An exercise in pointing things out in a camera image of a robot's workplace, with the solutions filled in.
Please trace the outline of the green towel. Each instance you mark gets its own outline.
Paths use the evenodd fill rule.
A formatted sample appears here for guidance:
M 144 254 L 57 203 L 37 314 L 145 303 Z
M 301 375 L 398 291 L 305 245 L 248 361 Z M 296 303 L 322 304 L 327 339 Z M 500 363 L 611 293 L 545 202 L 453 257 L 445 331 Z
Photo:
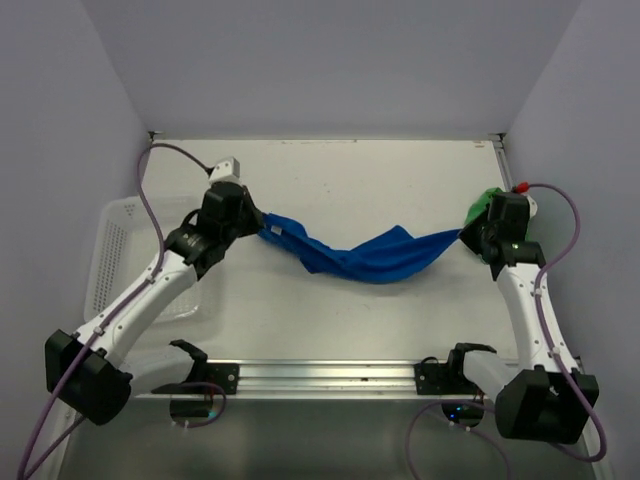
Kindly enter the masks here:
M 491 200 L 492 196 L 497 193 L 513 193 L 513 192 L 511 190 L 504 191 L 498 187 L 485 190 L 469 207 L 466 219 L 463 222 L 463 228 L 467 224 L 469 224 L 471 221 L 473 221 L 484 210 L 484 208 L 489 204 L 489 201 Z

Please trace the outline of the blue towel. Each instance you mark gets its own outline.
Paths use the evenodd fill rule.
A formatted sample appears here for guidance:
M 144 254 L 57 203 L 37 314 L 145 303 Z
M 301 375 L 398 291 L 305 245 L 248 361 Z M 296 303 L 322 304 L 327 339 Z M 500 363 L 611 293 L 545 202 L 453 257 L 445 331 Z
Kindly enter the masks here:
M 452 229 L 414 237 L 396 225 L 351 249 L 334 249 L 311 237 L 298 221 L 269 213 L 258 236 L 293 255 L 310 274 L 390 284 L 425 270 L 456 242 L 459 233 Z

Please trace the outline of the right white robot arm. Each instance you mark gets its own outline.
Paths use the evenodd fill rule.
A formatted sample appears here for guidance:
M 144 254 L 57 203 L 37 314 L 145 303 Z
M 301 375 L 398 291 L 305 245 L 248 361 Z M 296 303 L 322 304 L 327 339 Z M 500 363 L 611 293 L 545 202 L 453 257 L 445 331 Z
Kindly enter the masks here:
M 500 192 L 459 234 L 489 266 L 507 306 L 517 365 L 508 366 L 488 345 L 458 343 L 449 353 L 445 379 L 461 393 L 476 386 L 493 402 L 501 436 L 572 445 L 599 386 L 594 376 L 580 372 L 560 331 L 542 248 L 526 238 L 530 213 L 525 195 Z

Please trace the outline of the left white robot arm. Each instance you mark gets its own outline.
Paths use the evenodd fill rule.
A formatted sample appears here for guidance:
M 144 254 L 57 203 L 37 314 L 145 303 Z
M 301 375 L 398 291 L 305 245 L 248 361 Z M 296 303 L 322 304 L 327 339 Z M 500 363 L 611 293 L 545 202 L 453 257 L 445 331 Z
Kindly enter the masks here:
M 136 283 L 74 333 L 58 330 L 47 339 L 48 391 L 96 425 L 113 420 L 132 394 L 134 377 L 121 366 L 142 333 L 221 262 L 235 240 L 263 226 L 247 187 L 213 183 L 201 207 L 163 239 L 154 263 Z

